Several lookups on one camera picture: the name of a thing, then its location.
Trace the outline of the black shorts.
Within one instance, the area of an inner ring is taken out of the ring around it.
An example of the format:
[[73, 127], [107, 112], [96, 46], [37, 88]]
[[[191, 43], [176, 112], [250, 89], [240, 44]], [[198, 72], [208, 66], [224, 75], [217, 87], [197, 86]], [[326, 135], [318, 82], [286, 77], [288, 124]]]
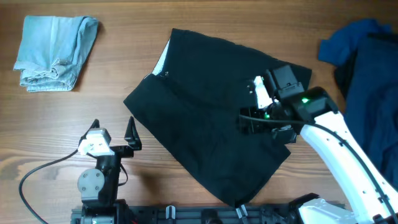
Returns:
[[165, 59], [124, 100], [134, 117], [215, 197], [248, 203], [289, 157], [270, 133], [239, 130], [253, 81], [284, 62], [256, 49], [173, 29]]

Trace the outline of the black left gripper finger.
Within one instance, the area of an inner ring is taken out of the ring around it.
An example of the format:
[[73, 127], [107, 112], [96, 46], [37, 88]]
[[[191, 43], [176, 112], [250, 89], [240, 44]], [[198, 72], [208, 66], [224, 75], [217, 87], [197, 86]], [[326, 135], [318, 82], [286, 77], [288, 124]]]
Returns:
[[129, 118], [124, 140], [134, 151], [140, 151], [142, 149], [142, 143], [136, 129], [134, 118], [132, 116]]
[[93, 128], [99, 128], [100, 127], [100, 122], [98, 119], [95, 119], [93, 121], [93, 123], [91, 124], [91, 126], [88, 128], [88, 130], [86, 131], [86, 133], [84, 135], [82, 135], [82, 137], [79, 140], [79, 144], [81, 144], [81, 142], [86, 139], [86, 135], [88, 134], [89, 130], [93, 129]]

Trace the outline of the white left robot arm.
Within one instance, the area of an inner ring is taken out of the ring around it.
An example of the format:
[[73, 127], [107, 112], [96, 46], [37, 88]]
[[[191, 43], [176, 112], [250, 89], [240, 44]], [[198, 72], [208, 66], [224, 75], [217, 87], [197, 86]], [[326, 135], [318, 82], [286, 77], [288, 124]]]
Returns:
[[124, 170], [122, 158], [134, 156], [142, 149], [134, 118], [130, 117], [123, 146], [110, 146], [111, 136], [96, 119], [81, 137], [78, 152], [96, 159], [96, 166], [81, 173], [77, 187], [81, 193], [81, 211], [74, 211], [71, 223], [117, 224], [137, 223], [137, 218], [125, 200], [118, 200], [120, 172]]

